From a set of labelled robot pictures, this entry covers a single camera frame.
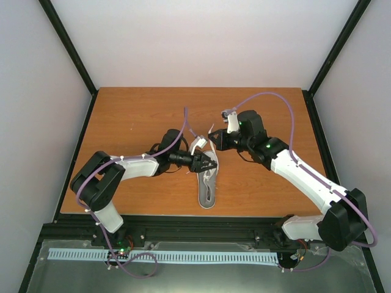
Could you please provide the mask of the white shoelace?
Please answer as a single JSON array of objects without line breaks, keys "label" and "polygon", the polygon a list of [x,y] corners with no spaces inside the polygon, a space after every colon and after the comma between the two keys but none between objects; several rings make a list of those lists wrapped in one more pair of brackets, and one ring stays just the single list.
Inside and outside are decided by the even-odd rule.
[{"label": "white shoelace", "polygon": [[[194,138],[195,138],[196,136],[198,136],[198,135],[193,131],[193,129],[190,127],[189,122],[186,123],[186,126],[188,127],[190,133],[193,135]],[[202,180],[203,180],[203,183],[204,183],[204,184],[206,184],[209,180],[211,180],[212,177],[213,177],[214,175],[217,175],[217,174],[218,174],[218,171],[219,171],[219,160],[218,160],[218,158],[217,158],[216,150],[214,149],[214,145],[210,142],[210,140],[208,140],[208,141],[209,141],[209,143],[210,143],[211,151],[206,151],[205,154],[207,154],[207,155],[211,155],[211,154],[212,154],[212,158],[213,158],[214,160],[216,160],[216,162],[217,162],[217,169],[205,171],[204,175],[202,176]]]}]

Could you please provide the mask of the grey canvas sneaker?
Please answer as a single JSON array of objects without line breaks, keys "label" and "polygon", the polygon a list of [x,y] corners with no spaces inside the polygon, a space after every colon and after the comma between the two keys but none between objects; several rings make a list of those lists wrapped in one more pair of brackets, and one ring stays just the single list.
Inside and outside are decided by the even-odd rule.
[{"label": "grey canvas sneaker", "polygon": [[[216,154],[211,151],[205,151],[208,157],[210,157],[213,161],[218,163],[218,159]],[[218,174],[219,166],[217,164],[216,168],[212,168],[211,170],[207,170],[205,172],[201,172],[197,174],[198,180],[198,201],[199,205],[204,209],[210,209],[214,206],[216,202],[216,180]]]}]

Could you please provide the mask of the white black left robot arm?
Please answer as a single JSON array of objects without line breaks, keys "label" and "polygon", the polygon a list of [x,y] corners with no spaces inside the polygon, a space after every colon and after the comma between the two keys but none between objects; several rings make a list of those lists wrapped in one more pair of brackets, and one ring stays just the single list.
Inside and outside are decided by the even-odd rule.
[{"label": "white black left robot arm", "polygon": [[97,151],[71,180],[70,189],[78,197],[78,202],[86,206],[86,211],[105,228],[106,239],[112,245],[122,245],[126,241],[127,230],[122,227],[123,218],[112,199],[124,180],[159,176],[171,165],[187,167],[204,183],[205,200],[211,203],[211,179],[217,175],[218,162],[213,151],[200,151],[206,143],[207,140],[201,136],[188,145],[179,130],[169,129],[150,151],[128,160]]}]

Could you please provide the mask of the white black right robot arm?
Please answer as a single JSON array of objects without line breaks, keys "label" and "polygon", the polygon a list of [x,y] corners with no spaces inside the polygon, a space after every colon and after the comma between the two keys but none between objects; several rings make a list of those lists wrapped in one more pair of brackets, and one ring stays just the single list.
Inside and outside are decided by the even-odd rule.
[{"label": "white black right robot arm", "polygon": [[293,215],[282,224],[289,240],[324,242],[343,251],[369,227],[366,197],[355,188],[345,189],[305,163],[288,144],[267,135],[261,116],[254,110],[222,113],[225,129],[210,131],[208,137],[218,151],[247,152],[253,162],[286,179],[320,210],[318,216]]}]

